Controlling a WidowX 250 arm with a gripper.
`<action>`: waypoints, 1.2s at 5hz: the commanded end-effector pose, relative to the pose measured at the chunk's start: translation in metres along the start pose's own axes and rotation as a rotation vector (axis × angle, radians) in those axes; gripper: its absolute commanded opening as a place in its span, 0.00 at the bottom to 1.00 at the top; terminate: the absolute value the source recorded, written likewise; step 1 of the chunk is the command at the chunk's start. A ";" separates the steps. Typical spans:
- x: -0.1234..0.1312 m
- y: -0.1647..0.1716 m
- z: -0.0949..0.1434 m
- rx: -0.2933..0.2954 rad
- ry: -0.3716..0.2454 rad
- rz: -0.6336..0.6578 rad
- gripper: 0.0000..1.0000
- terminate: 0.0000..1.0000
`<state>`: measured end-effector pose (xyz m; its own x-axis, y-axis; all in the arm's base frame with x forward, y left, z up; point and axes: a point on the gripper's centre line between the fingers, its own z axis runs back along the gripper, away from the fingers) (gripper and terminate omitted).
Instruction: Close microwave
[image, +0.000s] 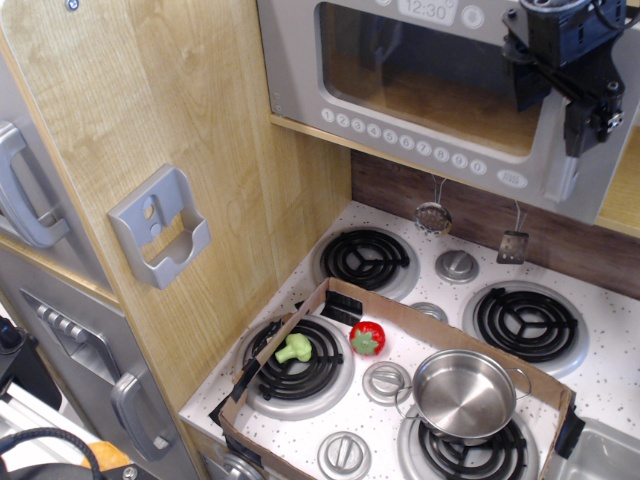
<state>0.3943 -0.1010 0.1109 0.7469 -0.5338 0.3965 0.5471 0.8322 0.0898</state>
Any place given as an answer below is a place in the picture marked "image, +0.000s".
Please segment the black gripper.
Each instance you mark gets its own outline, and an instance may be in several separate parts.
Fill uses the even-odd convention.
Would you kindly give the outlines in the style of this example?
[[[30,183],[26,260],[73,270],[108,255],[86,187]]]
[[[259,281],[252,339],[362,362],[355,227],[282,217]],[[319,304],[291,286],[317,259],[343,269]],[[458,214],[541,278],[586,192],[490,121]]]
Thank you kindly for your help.
[[[556,89],[565,108],[565,153],[579,158],[624,119],[625,85],[613,47],[627,29],[624,1],[521,1],[502,14],[503,71],[518,112]]]

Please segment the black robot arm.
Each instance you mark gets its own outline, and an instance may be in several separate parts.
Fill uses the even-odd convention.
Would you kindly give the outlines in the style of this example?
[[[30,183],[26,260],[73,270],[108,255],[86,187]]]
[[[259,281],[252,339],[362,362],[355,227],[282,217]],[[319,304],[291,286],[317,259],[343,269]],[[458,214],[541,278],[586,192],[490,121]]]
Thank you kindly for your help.
[[[501,54],[519,111],[557,90],[565,107],[565,153],[580,157],[623,121],[625,84],[613,48],[639,22],[624,1],[522,1],[502,14]]]

